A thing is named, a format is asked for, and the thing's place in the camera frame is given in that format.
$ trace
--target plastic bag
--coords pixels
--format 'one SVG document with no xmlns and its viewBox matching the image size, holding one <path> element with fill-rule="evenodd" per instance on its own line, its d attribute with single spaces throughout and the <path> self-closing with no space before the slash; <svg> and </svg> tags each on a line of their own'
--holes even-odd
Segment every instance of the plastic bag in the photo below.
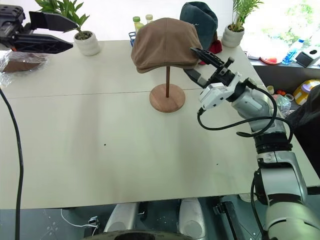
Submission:
<svg viewBox="0 0 320 240">
<path fill-rule="evenodd" d="M 276 105 L 278 106 L 278 109 L 282 115 L 284 117 L 287 116 L 291 108 L 291 102 L 280 94 L 273 95 L 273 98 L 275 99 Z"/>
<path fill-rule="evenodd" d="M 0 86 L 7 87 L 14 78 L 42 68 L 48 62 L 48 56 L 45 53 L 7 51 L 0 58 Z"/>
</svg>

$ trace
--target metal bracket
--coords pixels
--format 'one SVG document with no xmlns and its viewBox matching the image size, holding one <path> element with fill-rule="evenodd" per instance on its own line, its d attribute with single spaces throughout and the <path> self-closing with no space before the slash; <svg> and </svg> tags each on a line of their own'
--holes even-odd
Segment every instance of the metal bracket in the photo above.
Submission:
<svg viewBox="0 0 320 240">
<path fill-rule="evenodd" d="M 88 224 L 97 226 L 97 227 L 95 229 L 94 227 L 86 226 L 83 234 L 84 238 L 93 236 L 93 234 L 97 235 L 101 233 L 99 229 L 100 222 L 99 222 L 98 216 L 91 217 L 88 221 Z"/>
<path fill-rule="evenodd" d="M 239 220 L 237 218 L 234 204 L 231 201 L 224 201 L 218 203 L 217 206 L 213 207 L 213 212 L 216 215 L 226 215 L 234 240 L 245 240 Z"/>
<path fill-rule="evenodd" d="M 148 217 L 148 201 L 142 201 L 139 203 L 138 207 L 138 215 L 140 217 L 140 220 L 143 222 Z"/>
</svg>

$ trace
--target wooden pole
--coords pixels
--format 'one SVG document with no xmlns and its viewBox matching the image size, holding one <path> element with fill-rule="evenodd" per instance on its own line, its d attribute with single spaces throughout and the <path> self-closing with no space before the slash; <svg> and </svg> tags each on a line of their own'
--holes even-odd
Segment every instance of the wooden pole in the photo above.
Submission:
<svg viewBox="0 0 320 240">
<path fill-rule="evenodd" d="M 170 87 L 170 66 L 166 67 L 166 78 L 165 78 L 165 97 L 169 97 L 169 87 Z"/>
</svg>

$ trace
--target green plant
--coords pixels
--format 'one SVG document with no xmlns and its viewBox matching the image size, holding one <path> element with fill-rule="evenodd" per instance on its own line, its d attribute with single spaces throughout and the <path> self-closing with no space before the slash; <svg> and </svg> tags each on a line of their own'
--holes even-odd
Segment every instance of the green plant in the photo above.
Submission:
<svg viewBox="0 0 320 240">
<path fill-rule="evenodd" d="M 263 4 L 260 0 L 233 0 L 232 24 L 229 29 L 233 32 L 242 32 L 243 24 L 250 13 Z"/>
<path fill-rule="evenodd" d="M 84 4 L 79 3 L 76 5 L 77 0 L 35 0 L 36 3 L 41 7 L 40 12 L 51 13 L 51 14 L 60 14 L 77 24 L 77 27 L 71 30 L 77 30 L 79 33 L 77 38 L 80 40 L 88 39 L 91 35 L 88 35 L 86 32 L 81 31 L 81 26 L 89 18 L 90 15 L 83 14 L 82 16 L 77 15 L 77 11 Z"/>
</svg>

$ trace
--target red bowl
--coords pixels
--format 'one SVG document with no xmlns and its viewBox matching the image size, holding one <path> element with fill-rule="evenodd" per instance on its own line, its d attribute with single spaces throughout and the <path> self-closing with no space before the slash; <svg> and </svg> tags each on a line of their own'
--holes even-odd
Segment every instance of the red bowl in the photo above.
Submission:
<svg viewBox="0 0 320 240">
<path fill-rule="evenodd" d="M 264 63 L 266 63 L 266 64 L 270 64 L 270 65 L 276 65 L 276 64 L 279 64 L 279 63 L 282 62 L 282 60 L 277 61 L 277 62 L 268 61 L 267 58 L 262 57 L 262 56 L 260 57 L 260 60 L 261 60 L 262 62 L 264 62 Z"/>
</svg>

